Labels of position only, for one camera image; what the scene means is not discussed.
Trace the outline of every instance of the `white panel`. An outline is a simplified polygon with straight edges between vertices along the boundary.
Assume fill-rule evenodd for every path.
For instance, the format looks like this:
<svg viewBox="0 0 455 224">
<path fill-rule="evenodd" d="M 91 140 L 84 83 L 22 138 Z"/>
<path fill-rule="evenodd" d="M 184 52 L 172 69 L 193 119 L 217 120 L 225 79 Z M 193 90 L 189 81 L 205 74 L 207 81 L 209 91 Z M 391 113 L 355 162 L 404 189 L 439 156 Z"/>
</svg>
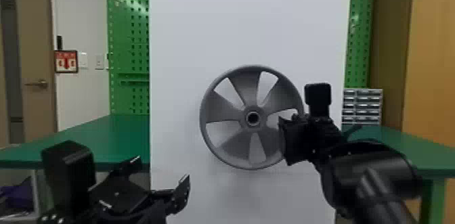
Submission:
<svg viewBox="0 0 455 224">
<path fill-rule="evenodd" d="M 152 187 L 191 174 L 188 208 L 170 223 L 333 223 L 312 165 L 240 171 L 199 131 L 199 106 L 221 73 L 261 64 L 300 90 L 332 85 L 341 123 L 349 0 L 150 0 Z"/>
<path fill-rule="evenodd" d="M 88 69 L 57 74 L 59 131 L 109 114 L 107 70 L 95 70 L 95 56 L 107 51 L 106 0 L 53 0 L 54 35 L 63 36 L 63 48 L 88 55 Z"/>
</svg>

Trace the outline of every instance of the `wheel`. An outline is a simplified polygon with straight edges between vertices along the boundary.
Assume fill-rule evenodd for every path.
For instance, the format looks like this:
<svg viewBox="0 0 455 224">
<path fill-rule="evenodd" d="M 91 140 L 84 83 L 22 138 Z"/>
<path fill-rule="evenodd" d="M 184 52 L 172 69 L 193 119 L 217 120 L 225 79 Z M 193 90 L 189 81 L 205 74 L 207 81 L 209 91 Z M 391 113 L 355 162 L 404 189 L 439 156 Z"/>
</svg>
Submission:
<svg viewBox="0 0 455 224">
<path fill-rule="evenodd" d="M 258 103 L 258 88 L 261 75 L 266 72 L 276 77 L 276 83 L 261 103 Z M 228 79 L 242 100 L 238 107 L 215 91 L 217 86 Z M 280 135 L 277 128 L 267 125 L 270 115 L 293 109 L 303 113 L 303 102 L 299 91 L 283 74 L 265 66 L 243 66 L 227 71 L 207 89 L 200 106 L 200 130 L 210 151 L 224 163 L 246 170 L 264 169 L 283 159 L 280 151 Z M 220 146 L 210 138 L 207 125 L 213 122 L 236 121 L 238 131 Z M 259 137 L 265 160 L 251 161 L 251 140 Z"/>
</svg>

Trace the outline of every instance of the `green workbench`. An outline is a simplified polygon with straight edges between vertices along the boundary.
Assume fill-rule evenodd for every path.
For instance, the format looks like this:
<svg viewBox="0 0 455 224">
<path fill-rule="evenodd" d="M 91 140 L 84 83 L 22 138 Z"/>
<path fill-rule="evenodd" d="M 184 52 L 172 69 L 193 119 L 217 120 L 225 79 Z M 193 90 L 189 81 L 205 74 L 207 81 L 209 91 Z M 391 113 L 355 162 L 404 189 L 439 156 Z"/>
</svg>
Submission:
<svg viewBox="0 0 455 224">
<path fill-rule="evenodd" d="M 150 166 L 148 116 L 111 115 L 61 131 L 49 137 L 0 150 L 0 168 L 40 169 L 40 152 L 65 140 L 81 143 L 93 152 L 98 171 L 108 171 L 122 160 L 140 155 Z M 455 177 L 455 149 L 386 127 L 364 127 L 350 140 L 373 138 L 405 154 L 425 179 L 420 223 L 443 221 L 446 179 Z"/>
<path fill-rule="evenodd" d="M 148 116 L 110 115 L 86 122 L 49 137 L 0 150 L 0 168 L 41 169 L 41 150 L 73 140 L 90 148 L 97 171 L 109 171 L 115 164 L 141 156 L 144 170 L 150 166 L 150 123 Z"/>
</svg>

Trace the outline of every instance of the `red sign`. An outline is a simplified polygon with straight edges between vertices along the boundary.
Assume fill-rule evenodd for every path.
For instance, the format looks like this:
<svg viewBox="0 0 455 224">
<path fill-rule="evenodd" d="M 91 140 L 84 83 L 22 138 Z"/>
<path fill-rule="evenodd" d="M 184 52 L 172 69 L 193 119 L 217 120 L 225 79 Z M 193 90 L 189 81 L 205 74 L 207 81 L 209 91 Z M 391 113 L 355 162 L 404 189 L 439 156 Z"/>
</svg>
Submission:
<svg viewBox="0 0 455 224">
<path fill-rule="evenodd" d="M 56 73 L 77 73 L 79 65 L 77 63 L 77 51 L 55 51 Z"/>
</svg>

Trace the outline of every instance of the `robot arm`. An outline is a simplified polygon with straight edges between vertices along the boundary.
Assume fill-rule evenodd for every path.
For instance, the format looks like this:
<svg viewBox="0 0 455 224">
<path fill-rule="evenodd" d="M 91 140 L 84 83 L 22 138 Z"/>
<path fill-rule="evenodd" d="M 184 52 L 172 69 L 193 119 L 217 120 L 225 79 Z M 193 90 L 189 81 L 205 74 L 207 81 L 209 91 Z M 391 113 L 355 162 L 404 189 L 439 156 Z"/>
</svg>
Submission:
<svg viewBox="0 0 455 224">
<path fill-rule="evenodd" d="M 129 180 L 143 169 L 139 156 L 121 162 L 95 184 L 93 155 L 87 147 L 65 141 L 41 152 L 54 208 L 43 213 L 42 224 L 165 224 L 166 217 L 188 203 L 190 177 L 175 189 L 147 190 Z"/>
<path fill-rule="evenodd" d="M 307 85 L 305 100 L 309 114 L 279 121 L 287 164 L 313 163 L 327 202 L 356 223 L 417 223 L 403 200 L 420 194 L 422 179 L 406 157 L 373 139 L 348 141 L 328 115 L 330 85 Z"/>
</svg>

